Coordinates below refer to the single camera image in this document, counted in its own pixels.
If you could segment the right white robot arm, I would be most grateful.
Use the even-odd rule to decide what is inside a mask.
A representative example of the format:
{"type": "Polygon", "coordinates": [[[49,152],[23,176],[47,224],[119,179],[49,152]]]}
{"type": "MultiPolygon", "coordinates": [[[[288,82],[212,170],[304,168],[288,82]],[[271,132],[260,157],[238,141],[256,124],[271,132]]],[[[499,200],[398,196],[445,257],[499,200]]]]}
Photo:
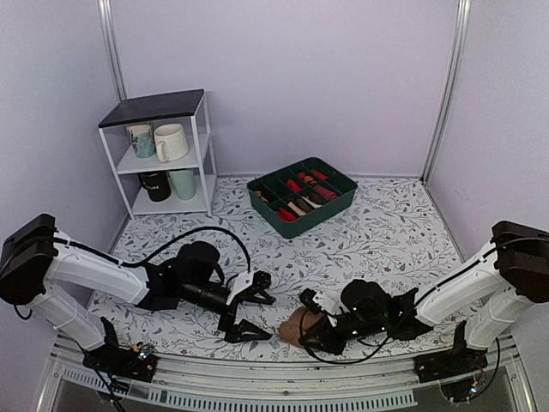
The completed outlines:
{"type": "Polygon", "coordinates": [[[529,307],[548,301],[547,232],[500,221],[491,240],[462,266],[401,295],[362,279],[348,283],[337,300],[306,289],[299,298],[320,318],[299,329],[298,342],[307,350],[340,355],[348,341],[381,332],[411,341],[483,297],[488,303],[456,329],[457,344],[444,354],[449,373],[463,373],[529,307]]]}

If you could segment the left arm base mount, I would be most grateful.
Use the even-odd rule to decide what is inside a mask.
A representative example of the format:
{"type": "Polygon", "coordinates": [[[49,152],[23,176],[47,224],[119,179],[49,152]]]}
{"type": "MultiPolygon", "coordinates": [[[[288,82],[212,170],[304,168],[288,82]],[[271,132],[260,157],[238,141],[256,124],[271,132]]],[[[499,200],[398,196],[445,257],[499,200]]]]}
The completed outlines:
{"type": "Polygon", "coordinates": [[[123,348],[112,323],[105,317],[100,321],[106,333],[104,343],[97,349],[85,350],[82,365],[110,376],[151,383],[159,360],[154,354],[154,346],[138,342],[123,348]]]}

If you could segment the brown ribbed sock pair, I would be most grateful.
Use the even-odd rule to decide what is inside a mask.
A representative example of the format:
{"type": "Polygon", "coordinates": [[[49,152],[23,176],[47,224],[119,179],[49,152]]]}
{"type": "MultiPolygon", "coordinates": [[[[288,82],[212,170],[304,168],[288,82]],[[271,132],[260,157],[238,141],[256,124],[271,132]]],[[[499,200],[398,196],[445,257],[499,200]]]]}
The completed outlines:
{"type": "Polygon", "coordinates": [[[292,313],[286,322],[280,325],[280,339],[294,347],[301,348],[302,345],[299,343],[301,334],[308,331],[322,317],[322,313],[313,314],[305,306],[301,306],[292,313]]]}

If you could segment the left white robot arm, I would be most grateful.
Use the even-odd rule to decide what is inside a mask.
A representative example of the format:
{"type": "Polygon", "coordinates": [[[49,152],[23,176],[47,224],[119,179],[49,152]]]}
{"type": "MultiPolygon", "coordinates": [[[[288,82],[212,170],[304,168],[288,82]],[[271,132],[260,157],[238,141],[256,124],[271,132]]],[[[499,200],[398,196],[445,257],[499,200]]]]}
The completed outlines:
{"type": "Polygon", "coordinates": [[[173,310],[189,302],[219,315],[218,329],[229,343],[270,339],[267,331],[247,320],[235,320],[242,302],[271,305],[270,274],[250,269],[226,278],[220,253],[205,241],[182,245],[176,257],[152,264],[149,257],[125,262],[76,242],[55,226],[48,214],[38,215],[4,242],[1,250],[1,298],[26,306],[93,351],[110,373],[127,366],[112,324],[89,313],[60,282],[70,282],[116,296],[152,312],[173,310]]]}

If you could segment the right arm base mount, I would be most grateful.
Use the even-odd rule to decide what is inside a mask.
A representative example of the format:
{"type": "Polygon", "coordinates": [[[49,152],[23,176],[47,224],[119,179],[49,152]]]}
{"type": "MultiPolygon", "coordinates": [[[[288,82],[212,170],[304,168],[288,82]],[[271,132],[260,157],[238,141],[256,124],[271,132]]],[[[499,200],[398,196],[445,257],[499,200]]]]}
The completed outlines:
{"type": "Polygon", "coordinates": [[[487,350],[475,350],[466,346],[466,322],[455,328],[453,347],[413,359],[414,372],[420,383],[455,377],[487,366],[487,350]]]}

